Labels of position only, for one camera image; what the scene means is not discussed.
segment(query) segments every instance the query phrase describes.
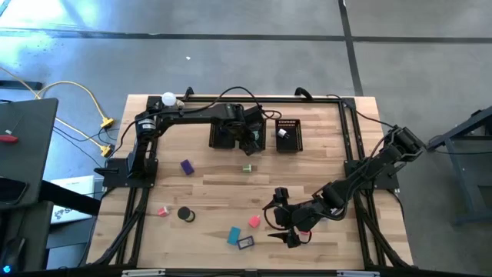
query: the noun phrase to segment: wooden table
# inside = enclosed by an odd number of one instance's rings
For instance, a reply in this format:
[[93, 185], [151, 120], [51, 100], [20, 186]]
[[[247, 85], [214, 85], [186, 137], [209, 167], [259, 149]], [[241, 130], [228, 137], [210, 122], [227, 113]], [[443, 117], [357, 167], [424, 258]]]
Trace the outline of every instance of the wooden table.
[[[129, 95], [121, 122], [124, 130], [135, 115], [145, 110], [148, 95]], [[357, 110], [379, 118], [375, 98], [355, 98]], [[187, 103], [187, 107], [204, 103]], [[138, 267], [202, 269], [362, 269], [361, 245], [353, 203], [347, 218], [335, 222], [322, 220], [313, 228], [308, 245], [288, 249], [280, 239], [267, 237], [275, 232], [264, 220], [253, 229], [248, 220], [262, 214], [274, 189], [288, 187], [291, 203], [310, 199], [310, 195], [329, 181], [344, 177], [346, 159], [341, 135], [341, 120], [336, 105], [268, 103], [265, 109], [277, 109], [284, 118], [301, 120], [304, 151], [295, 155], [279, 154], [275, 149], [274, 121], [268, 121], [267, 149], [247, 157], [241, 150], [215, 150], [208, 147], [210, 125], [176, 125], [160, 137], [157, 156], [159, 170], [151, 190], [141, 240]], [[350, 116], [347, 120], [354, 142]], [[365, 152], [382, 137], [381, 126], [359, 117]], [[124, 145], [115, 155], [123, 158], [131, 151], [135, 130], [125, 136]], [[189, 159], [195, 173], [186, 176], [180, 162]], [[252, 173], [242, 173], [243, 165], [252, 164]], [[128, 189], [115, 189], [104, 198], [88, 262], [95, 261], [121, 229]], [[374, 201], [380, 228], [403, 260], [412, 263], [400, 206], [386, 191], [376, 191]], [[173, 210], [166, 218], [157, 216], [162, 206]], [[192, 223], [181, 221], [176, 213], [186, 205], [196, 213]], [[269, 218], [274, 221], [273, 212]], [[232, 226], [241, 228], [241, 238], [254, 236], [255, 246], [238, 250], [226, 243]], [[371, 257], [376, 262], [374, 240], [367, 232]], [[129, 235], [130, 256], [134, 233]]]

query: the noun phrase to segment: gray floor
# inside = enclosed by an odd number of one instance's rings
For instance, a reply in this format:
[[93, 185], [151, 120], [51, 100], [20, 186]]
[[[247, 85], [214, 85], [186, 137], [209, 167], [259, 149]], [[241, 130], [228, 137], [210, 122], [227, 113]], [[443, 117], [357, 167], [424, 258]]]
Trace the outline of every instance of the gray floor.
[[[346, 0], [352, 35], [492, 37], [492, 4], [482, 0]], [[239, 35], [343, 35], [336, 0], [147, 0], [142, 2], [12, 0], [4, 28]], [[24, 79], [72, 80], [89, 87], [105, 112], [121, 117], [130, 93], [219, 93], [244, 85], [257, 94], [354, 95], [345, 42], [138, 40], [2, 37], [0, 61]], [[421, 139], [453, 128], [492, 103], [492, 44], [354, 43], [364, 95], [377, 97], [381, 118]], [[100, 118], [87, 95], [61, 85], [58, 116], [88, 134]], [[29, 92], [0, 91], [30, 99]], [[99, 150], [80, 146], [100, 163]], [[54, 135], [46, 179], [92, 174], [95, 164]], [[425, 154], [399, 173], [415, 264], [423, 269], [492, 274], [492, 224], [454, 227], [464, 212], [448, 158]], [[85, 230], [78, 223], [67, 229]], [[55, 230], [51, 246], [71, 243]], [[74, 246], [74, 251], [81, 247]], [[53, 252], [53, 268], [74, 265]]]

